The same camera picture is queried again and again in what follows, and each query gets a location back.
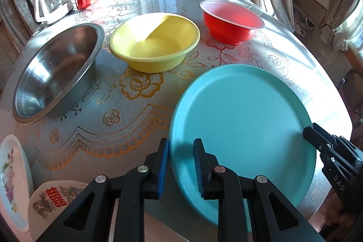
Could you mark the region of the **white floral plate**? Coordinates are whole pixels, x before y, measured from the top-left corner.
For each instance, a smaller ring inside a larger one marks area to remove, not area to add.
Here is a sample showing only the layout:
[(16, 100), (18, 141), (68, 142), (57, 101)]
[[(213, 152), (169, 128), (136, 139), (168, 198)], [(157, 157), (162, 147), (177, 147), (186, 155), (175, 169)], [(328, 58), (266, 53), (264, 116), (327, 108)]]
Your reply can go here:
[(10, 134), (1, 143), (1, 202), (5, 213), (22, 232), (28, 232), (28, 205), (34, 192), (27, 156)]

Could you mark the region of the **teal round plate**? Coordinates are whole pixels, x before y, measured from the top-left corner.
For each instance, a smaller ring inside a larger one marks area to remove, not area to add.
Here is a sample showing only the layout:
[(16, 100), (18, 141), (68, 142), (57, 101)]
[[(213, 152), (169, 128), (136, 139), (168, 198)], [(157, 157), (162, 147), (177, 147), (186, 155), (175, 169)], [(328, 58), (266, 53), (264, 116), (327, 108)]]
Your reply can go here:
[(212, 224), (217, 201), (201, 198), (193, 141), (238, 175), (266, 176), (293, 204), (306, 195), (315, 170), (315, 148), (304, 140), (311, 120), (303, 103), (281, 79), (244, 64), (211, 69), (195, 79), (174, 110), (169, 155), (187, 202)]

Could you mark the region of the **yellow plastic bowl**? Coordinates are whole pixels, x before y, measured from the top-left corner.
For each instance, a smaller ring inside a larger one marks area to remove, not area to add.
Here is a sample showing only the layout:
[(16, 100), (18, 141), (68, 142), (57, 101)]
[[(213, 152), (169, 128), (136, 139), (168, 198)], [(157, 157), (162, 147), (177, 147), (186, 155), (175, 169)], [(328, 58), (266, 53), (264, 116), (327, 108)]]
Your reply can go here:
[(135, 70), (157, 73), (180, 64), (199, 40), (200, 30), (190, 19), (155, 12), (132, 17), (118, 26), (109, 49)]

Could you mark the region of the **white plate red dragon print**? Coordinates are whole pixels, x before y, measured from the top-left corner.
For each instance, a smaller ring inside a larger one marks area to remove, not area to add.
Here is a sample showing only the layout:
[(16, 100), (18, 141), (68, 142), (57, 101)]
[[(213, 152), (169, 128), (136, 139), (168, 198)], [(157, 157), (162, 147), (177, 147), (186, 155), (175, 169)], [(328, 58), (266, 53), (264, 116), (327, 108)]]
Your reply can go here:
[(31, 239), (36, 241), (63, 210), (88, 184), (72, 181), (48, 181), (31, 195), (28, 205), (28, 228)]

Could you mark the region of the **red plastic bowl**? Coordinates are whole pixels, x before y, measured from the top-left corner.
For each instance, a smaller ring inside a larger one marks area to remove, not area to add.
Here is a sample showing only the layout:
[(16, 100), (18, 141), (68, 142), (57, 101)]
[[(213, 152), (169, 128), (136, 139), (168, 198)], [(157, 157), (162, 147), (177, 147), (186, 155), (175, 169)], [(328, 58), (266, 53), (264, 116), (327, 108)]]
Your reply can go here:
[(233, 2), (204, 0), (200, 8), (210, 35), (223, 44), (238, 46), (265, 27), (256, 13)]

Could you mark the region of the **stainless steel bowl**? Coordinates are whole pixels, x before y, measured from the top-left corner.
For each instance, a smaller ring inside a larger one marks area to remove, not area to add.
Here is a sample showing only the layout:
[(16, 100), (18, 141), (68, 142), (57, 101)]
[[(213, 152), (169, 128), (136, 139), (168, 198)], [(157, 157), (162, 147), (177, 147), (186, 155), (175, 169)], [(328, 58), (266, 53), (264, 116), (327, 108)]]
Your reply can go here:
[(46, 42), (18, 79), (12, 101), (15, 121), (27, 126), (76, 106), (96, 76), (96, 57), (104, 38), (99, 24), (84, 23)]

